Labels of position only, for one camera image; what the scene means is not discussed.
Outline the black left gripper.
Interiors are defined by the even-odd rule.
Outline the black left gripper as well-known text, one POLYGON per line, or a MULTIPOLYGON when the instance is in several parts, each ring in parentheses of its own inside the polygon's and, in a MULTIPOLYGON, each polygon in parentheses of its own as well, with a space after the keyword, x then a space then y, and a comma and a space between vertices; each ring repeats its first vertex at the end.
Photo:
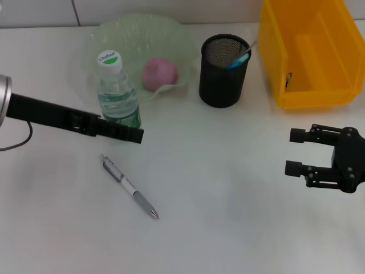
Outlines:
POLYGON ((6 116, 83 135, 97 134, 132 143, 141 143, 144 135, 144 130, 140 128, 109 122, 96 114, 18 94, 11 95, 6 116))

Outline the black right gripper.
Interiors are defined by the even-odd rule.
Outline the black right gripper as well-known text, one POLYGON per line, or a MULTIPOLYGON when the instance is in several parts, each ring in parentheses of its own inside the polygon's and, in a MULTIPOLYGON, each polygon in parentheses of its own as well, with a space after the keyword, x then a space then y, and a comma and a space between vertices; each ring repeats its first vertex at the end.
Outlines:
POLYGON ((364 138, 357 129, 313 124, 308 131, 292 128, 289 141, 334 146, 334 169, 307 166, 301 162, 287 160, 285 175, 298 178, 303 176, 309 188, 339 188, 350 194, 356 191, 359 184, 364 183, 364 138))

